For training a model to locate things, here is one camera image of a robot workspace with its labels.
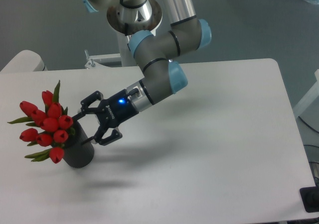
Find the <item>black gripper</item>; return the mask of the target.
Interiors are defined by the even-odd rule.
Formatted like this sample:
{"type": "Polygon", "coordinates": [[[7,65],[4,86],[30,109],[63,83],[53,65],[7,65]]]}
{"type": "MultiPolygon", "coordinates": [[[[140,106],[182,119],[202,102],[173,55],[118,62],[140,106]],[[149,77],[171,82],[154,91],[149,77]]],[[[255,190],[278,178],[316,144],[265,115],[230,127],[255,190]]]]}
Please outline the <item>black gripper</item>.
{"type": "Polygon", "coordinates": [[[126,89],[105,100],[103,100],[103,94],[100,91],[95,91],[83,99],[80,104],[80,110],[72,119],[79,120],[87,114],[96,114],[100,124],[96,133],[82,141],[81,145],[88,142],[108,145],[121,139],[123,135],[119,131],[118,126],[139,113],[128,98],[126,89]],[[100,101],[98,107],[91,108],[90,105],[95,101],[100,101]],[[112,128],[112,132],[104,138],[103,136],[109,128],[112,128]]]}

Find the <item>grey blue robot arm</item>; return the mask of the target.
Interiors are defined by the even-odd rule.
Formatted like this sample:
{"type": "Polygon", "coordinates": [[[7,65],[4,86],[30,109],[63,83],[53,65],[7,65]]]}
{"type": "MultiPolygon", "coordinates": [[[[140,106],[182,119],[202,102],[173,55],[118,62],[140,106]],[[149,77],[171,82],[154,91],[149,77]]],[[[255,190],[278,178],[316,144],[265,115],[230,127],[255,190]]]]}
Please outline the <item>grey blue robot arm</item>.
{"type": "Polygon", "coordinates": [[[155,0],[82,0],[87,10],[107,10],[109,25],[126,39],[125,48],[140,68],[143,78],[126,89],[104,99],[94,92],[81,102],[74,117],[96,115],[99,127],[89,142],[108,145],[122,137],[118,127],[138,113],[161,102],[187,86],[179,57],[207,46],[211,29],[198,19],[192,0],[163,0],[171,29],[154,35],[162,20],[155,0]]]}

